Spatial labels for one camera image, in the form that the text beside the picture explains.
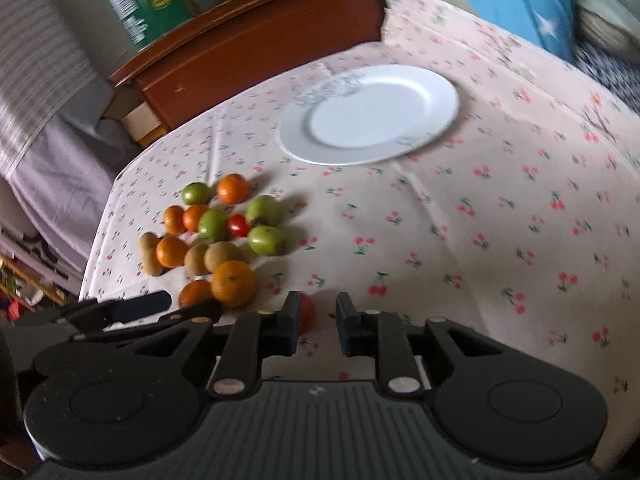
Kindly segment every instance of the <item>striped fabric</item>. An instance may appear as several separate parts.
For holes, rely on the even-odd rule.
[[[9,178],[49,119],[94,79],[49,0],[0,0],[0,174]]]
[[[575,65],[640,115],[640,65],[608,54],[583,40],[574,47]]]

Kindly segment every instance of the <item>pink tablecloth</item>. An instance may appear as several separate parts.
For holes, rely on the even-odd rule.
[[[175,298],[184,270],[145,276],[138,236],[162,232],[185,184],[242,173],[287,211],[289,254],[253,260],[251,308],[278,308],[302,290],[318,311],[296,357],[267,360],[265,375],[372,376],[370,360],[340,355],[328,315],[338,291],[417,324],[447,316],[596,385],[610,410],[596,463],[610,465],[640,427],[640,119],[562,61],[459,9],[388,1],[383,43],[272,78],[134,161],[114,186],[83,295],[164,288]],[[278,149],[278,117],[299,92],[389,63],[456,84],[462,110],[442,140],[350,168]]]

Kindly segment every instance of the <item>wooden drawer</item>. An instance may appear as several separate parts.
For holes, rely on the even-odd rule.
[[[379,41],[383,17],[382,0],[230,0],[172,31],[112,80],[133,79],[174,129],[281,72]]]

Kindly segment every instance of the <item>red tomato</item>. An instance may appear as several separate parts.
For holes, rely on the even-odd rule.
[[[307,294],[300,297],[300,326],[298,327],[298,335],[303,335],[313,328],[316,319],[316,311],[311,298]]]
[[[246,220],[242,215],[233,215],[226,221],[226,228],[229,232],[238,238],[246,238],[249,234],[249,226],[246,224]]]

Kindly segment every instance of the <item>metal screw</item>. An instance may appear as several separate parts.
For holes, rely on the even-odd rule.
[[[237,395],[244,392],[244,383],[240,379],[220,379],[213,385],[213,391],[219,395]]]
[[[413,377],[396,377],[388,382],[388,386],[396,394],[412,394],[420,389],[420,381]]]

